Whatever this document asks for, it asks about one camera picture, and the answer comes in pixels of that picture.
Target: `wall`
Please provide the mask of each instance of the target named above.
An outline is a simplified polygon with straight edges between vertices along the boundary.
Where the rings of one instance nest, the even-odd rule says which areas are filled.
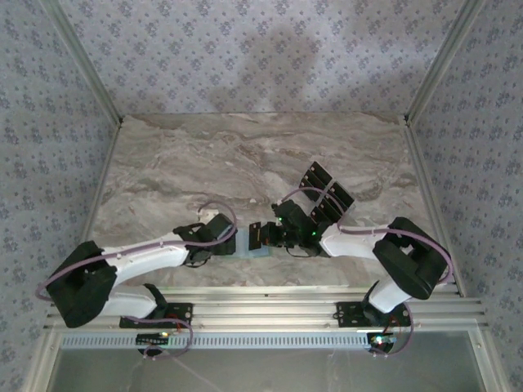
[[[47,305],[37,283],[78,243],[114,125],[37,0],[0,2],[0,390],[19,390]]]
[[[121,114],[404,113],[462,1],[60,3]]]
[[[487,0],[415,126],[470,296],[523,390],[523,4]]]

